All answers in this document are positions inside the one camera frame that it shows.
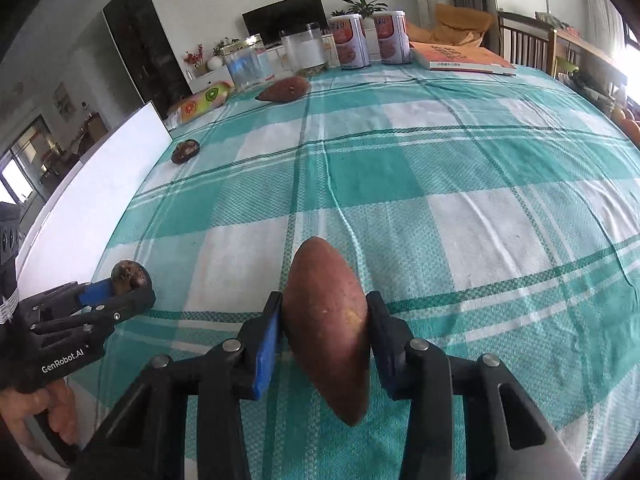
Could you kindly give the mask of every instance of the white vase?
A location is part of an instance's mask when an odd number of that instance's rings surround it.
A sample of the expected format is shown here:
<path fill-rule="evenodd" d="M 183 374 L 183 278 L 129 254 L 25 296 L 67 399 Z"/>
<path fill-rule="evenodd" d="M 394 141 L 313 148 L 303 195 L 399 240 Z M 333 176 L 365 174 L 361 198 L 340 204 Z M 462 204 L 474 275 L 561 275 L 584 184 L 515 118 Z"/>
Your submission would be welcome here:
<path fill-rule="evenodd" d="M 209 70 L 217 70 L 224 65 L 222 56 L 214 56 L 207 61 L 207 68 Z"/>

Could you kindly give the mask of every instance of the teal checkered tablecloth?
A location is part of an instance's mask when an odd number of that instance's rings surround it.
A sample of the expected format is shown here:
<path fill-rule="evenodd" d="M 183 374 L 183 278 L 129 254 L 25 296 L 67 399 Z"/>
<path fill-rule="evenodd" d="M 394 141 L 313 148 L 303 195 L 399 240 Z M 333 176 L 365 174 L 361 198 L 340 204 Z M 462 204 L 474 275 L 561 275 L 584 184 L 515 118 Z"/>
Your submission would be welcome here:
<path fill-rule="evenodd" d="M 497 353 L 584 475 L 609 472 L 640 430 L 633 144 L 527 68 L 374 64 L 316 76 L 290 104 L 254 96 L 174 131 L 200 154 L 176 166 L 170 146 L 111 237 L 96 279 L 135 259 L 158 300 L 74 376 L 99 401 L 95 422 L 153 355 L 188 358 L 234 336 L 317 235 L 416 335 L 452 355 Z M 409 405 L 386 398 L 374 367 L 370 383 L 366 418 L 348 428 L 285 348 L 265 398 L 242 403 L 253 478 L 397 478 Z M 189 459 L 195 413 L 190 402 Z"/>

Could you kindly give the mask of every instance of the glass jar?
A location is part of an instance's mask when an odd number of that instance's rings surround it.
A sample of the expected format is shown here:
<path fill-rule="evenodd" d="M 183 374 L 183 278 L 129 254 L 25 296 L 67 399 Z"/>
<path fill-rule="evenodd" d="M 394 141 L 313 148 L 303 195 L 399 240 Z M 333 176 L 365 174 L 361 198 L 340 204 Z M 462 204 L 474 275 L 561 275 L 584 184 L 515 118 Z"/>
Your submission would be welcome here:
<path fill-rule="evenodd" d="M 239 92 L 274 79 L 273 68 L 260 34 L 227 45 L 222 49 L 222 54 Z"/>
<path fill-rule="evenodd" d="M 281 30 L 280 39 L 294 74 L 310 76 L 326 68 L 322 31 L 317 22 Z"/>

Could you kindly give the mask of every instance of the chair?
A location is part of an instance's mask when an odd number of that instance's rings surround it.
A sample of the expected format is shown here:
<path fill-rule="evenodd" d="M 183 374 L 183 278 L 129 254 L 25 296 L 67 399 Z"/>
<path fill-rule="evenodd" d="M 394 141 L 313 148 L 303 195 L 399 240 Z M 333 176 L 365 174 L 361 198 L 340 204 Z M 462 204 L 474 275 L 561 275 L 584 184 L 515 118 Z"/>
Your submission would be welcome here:
<path fill-rule="evenodd" d="M 507 61 L 556 76 L 558 33 L 552 25 L 512 12 L 498 12 L 500 55 Z"/>

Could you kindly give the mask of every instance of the orange fruit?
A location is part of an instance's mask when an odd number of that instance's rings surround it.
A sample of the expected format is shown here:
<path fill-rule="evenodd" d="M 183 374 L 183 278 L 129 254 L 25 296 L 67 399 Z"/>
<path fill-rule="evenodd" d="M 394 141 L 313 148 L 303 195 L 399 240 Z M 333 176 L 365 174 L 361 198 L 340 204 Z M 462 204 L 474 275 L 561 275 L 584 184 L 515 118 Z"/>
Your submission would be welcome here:
<path fill-rule="evenodd" d="M 640 125 L 631 119 L 622 119 L 618 127 L 636 146 L 640 146 Z"/>
<path fill-rule="evenodd" d="M 620 126 L 620 121 L 624 121 L 626 119 L 625 113 L 622 111 L 622 108 L 618 108 L 617 106 L 613 108 L 611 112 L 611 120 Z"/>

